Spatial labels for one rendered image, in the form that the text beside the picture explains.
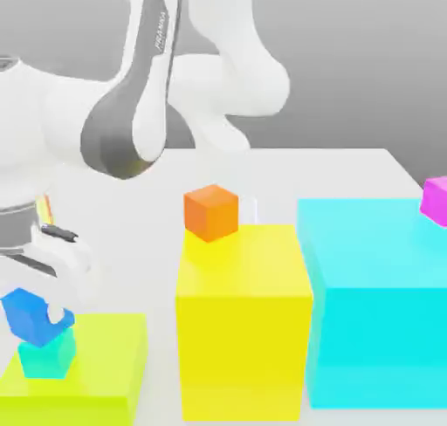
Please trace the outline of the small blue cube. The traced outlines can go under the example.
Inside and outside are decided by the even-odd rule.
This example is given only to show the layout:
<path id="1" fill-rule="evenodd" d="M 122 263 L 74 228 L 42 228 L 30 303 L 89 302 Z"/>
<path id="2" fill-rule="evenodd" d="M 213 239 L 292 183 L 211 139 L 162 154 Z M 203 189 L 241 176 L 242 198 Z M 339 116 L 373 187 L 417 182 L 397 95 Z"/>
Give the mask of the small blue cube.
<path id="1" fill-rule="evenodd" d="M 75 322 L 74 314 L 65 309 L 62 320 L 51 323 L 45 300 L 22 288 L 2 297 L 2 304 L 10 330 L 21 340 L 36 347 L 45 346 Z"/>

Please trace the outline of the large lime box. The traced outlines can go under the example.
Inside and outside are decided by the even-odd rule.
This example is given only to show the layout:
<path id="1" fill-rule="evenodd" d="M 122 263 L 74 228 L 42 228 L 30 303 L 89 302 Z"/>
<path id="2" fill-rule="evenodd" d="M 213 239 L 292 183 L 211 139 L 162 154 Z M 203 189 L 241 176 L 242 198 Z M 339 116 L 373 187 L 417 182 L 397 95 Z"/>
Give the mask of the large lime box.
<path id="1" fill-rule="evenodd" d="M 0 426 L 134 426 L 148 356 L 142 313 L 78 315 L 64 379 L 28 379 L 18 350 L 0 376 Z"/>

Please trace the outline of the large yellow box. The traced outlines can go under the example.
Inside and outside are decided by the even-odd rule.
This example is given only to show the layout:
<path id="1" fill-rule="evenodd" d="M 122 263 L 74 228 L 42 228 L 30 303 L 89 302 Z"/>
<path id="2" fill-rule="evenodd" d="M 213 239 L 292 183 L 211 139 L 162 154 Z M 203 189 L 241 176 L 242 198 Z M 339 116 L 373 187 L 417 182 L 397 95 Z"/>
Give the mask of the large yellow box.
<path id="1" fill-rule="evenodd" d="M 313 291 L 290 224 L 186 232 L 175 292 L 182 417 L 299 419 Z"/>

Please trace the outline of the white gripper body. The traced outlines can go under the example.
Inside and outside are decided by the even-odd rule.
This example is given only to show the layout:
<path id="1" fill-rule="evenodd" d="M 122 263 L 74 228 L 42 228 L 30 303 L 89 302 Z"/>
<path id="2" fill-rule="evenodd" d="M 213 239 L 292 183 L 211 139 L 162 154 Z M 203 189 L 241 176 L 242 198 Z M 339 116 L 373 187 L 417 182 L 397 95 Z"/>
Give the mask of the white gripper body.
<path id="1" fill-rule="evenodd" d="M 0 293 L 23 288 L 35 293 L 91 293 L 93 256 L 76 239 L 39 235 L 24 246 L 0 249 Z"/>

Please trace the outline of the small magenta cube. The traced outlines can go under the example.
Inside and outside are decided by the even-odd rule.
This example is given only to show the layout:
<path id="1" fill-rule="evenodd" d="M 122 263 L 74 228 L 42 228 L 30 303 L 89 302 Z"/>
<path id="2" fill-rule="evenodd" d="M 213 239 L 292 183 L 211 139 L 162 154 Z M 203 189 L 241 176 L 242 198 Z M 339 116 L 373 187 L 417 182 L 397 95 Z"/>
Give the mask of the small magenta cube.
<path id="1" fill-rule="evenodd" d="M 447 228 L 447 175 L 431 177 L 425 181 L 420 212 Z"/>

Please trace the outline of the large cyan box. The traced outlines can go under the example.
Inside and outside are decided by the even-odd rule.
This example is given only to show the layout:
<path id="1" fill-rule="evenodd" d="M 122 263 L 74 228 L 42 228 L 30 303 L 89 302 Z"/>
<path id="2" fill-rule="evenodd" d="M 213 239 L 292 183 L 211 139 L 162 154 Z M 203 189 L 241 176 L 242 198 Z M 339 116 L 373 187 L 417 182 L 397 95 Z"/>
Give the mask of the large cyan box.
<path id="1" fill-rule="evenodd" d="M 447 229 L 416 198 L 302 198 L 315 409 L 447 409 Z"/>

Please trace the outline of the small teal cube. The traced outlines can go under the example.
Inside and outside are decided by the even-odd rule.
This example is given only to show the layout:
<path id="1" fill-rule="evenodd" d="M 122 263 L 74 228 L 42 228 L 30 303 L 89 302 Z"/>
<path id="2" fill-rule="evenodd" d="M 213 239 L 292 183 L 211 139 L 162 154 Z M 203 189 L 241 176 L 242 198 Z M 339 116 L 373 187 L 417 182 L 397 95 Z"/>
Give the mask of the small teal cube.
<path id="1" fill-rule="evenodd" d="M 76 340 L 71 327 L 42 347 L 28 342 L 18 346 L 24 377 L 28 379 L 64 379 L 76 355 Z"/>

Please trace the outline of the small orange cube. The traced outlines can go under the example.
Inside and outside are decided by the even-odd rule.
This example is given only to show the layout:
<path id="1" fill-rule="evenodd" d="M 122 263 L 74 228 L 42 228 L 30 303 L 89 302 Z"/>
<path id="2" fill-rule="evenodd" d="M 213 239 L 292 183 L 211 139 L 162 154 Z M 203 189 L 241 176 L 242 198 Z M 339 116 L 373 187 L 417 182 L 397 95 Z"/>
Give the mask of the small orange cube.
<path id="1" fill-rule="evenodd" d="M 216 184 L 183 195 L 184 225 L 205 242 L 238 230 L 238 196 Z"/>

